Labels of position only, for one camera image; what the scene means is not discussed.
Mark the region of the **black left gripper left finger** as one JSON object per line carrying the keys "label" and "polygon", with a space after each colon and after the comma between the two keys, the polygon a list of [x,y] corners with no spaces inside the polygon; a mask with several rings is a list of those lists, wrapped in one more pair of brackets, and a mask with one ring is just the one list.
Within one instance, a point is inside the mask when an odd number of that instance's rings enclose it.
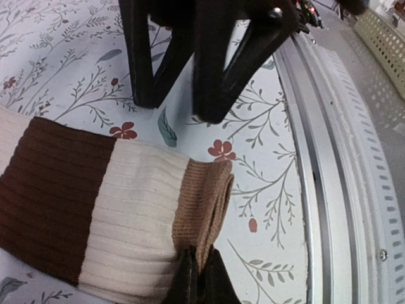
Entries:
{"label": "black left gripper left finger", "polygon": [[180,255],[170,288],[161,304],[196,304],[198,268],[195,247],[188,247]]}

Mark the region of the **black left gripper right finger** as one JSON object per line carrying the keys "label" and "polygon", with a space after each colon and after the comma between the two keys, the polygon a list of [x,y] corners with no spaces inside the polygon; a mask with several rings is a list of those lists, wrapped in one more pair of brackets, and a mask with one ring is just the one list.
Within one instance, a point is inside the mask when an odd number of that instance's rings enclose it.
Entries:
{"label": "black left gripper right finger", "polygon": [[200,278],[200,303],[241,304],[217,249],[211,248]]}

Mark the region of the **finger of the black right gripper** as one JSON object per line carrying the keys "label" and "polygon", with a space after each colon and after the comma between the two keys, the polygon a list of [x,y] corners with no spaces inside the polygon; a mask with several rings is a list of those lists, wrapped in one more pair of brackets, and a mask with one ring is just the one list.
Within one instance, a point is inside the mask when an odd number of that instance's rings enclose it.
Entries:
{"label": "finger of the black right gripper", "polygon": [[[249,25],[229,61],[235,24]],[[299,25],[295,1],[197,1],[194,23],[192,111],[221,123],[260,66]]]}
{"label": "finger of the black right gripper", "polygon": [[[192,1],[119,1],[134,103],[159,108],[193,53]],[[171,40],[153,71],[148,20],[171,29]]]}

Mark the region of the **cream and brown sock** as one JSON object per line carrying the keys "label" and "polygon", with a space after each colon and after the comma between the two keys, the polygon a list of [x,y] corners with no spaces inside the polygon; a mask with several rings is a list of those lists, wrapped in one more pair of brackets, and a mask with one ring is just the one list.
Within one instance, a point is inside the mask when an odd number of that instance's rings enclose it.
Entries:
{"label": "cream and brown sock", "polygon": [[1,248],[115,303],[161,303],[180,255],[201,274],[232,163],[1,110]]}

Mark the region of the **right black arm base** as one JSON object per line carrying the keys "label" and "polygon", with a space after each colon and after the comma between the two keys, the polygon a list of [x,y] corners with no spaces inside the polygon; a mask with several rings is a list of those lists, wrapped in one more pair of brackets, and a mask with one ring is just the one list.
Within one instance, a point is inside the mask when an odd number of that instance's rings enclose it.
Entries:
{"label": "right black arm base", "polygon": [[314,28],[324,28],[321,16],[312,1],[297,0],[296,10],[299,16],[299,26],[296,29],[298,34],[301,32],[308,34],[310,32],[309,25]]}

